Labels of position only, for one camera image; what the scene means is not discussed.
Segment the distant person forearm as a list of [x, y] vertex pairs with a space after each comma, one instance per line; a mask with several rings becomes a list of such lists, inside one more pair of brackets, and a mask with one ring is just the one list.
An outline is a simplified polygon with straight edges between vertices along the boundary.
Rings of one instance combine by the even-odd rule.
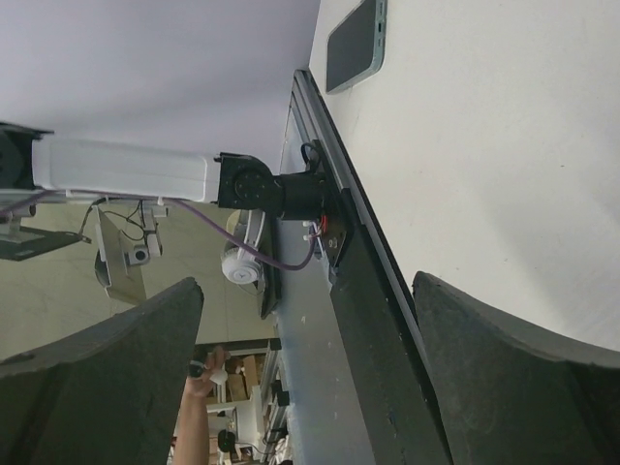
[[174, 465], [206, 465], [209, 462], [209, 425], [205, 396], [187, 385], [181, 398]]

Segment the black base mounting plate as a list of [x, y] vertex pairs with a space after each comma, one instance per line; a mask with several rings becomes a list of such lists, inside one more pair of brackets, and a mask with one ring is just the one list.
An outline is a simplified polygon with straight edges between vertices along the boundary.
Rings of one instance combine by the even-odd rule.
[[450, 464], [437, 398], [366, 228], [350, 238], [330, 291], [379, 464]]

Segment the green case phone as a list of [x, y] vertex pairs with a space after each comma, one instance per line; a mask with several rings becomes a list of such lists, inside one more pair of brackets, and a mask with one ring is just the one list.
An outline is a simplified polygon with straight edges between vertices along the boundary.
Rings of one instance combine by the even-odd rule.
[[378, 73], [383, 65], [388, 3], [361, 1], [330, 32], [325, 92], [335, 94]]

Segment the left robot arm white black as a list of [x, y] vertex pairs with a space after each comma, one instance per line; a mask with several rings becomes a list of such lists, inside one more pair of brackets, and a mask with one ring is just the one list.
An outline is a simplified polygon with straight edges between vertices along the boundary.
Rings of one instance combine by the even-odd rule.
[[274, 174], [250, 155], [71, 139], [2, 123], [2, 216], [61, 194], [213, 203], [297, 221], [324, 214], [327, 185], [313, 165]]

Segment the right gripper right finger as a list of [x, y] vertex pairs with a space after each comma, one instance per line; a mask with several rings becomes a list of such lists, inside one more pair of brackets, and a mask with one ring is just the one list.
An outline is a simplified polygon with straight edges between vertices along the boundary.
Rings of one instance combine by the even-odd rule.
[[429, 273], [417, 273], [413, 298], [454, 463], [618, 463], [618, 352]]

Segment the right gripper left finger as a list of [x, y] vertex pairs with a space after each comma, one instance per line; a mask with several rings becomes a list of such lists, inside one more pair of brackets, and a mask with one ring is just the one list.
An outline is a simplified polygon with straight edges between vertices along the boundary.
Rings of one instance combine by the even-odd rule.
[[1, 362], [4, 464], [164, 464], [202, 317], [185, 278]]

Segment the distant person hand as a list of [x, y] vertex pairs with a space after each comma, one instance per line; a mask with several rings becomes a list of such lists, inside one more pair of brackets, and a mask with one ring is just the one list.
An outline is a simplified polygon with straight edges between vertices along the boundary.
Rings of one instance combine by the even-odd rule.
[[188, 365], [185, 392], [206, 397], [216, 386], [224, 385], [229, 377], [225, 364], [229, 353], [222, 346], [215, 346], [204, 361], [194, 356]]

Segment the aluminium front rail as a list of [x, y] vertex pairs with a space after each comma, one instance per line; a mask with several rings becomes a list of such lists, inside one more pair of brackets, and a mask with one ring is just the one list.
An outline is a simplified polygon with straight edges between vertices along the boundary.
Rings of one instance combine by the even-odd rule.
[[322, 144], [327, 164], [335, 176], [336, 186], [339, 189], [350, 191], [356, 206], [357, 217], [369, 231], [371, 241], [378, 253], [388, 283], [394, 292], [400, 312], [414, 341], [419, 345], [421, 336], [411, 291], [407, 287], [403, 274], [388, 245], [320, 89], [312, 73], [308, 70], [294, 72], [292, 110], [301, 138], [304, 141], [318, 140]]

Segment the white background fan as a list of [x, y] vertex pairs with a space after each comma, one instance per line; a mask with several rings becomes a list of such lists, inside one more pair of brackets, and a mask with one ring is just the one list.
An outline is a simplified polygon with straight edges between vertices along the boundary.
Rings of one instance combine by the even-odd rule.
[[[261, 210], [235, 210], [226, 224], [226, 232], [258, 251], [265, 225], [265, 213]], [[263, 275], [259, 260], [245, 249], [227, 240], [221, 254], [222, 271], [236, 285], [257, 284]]]

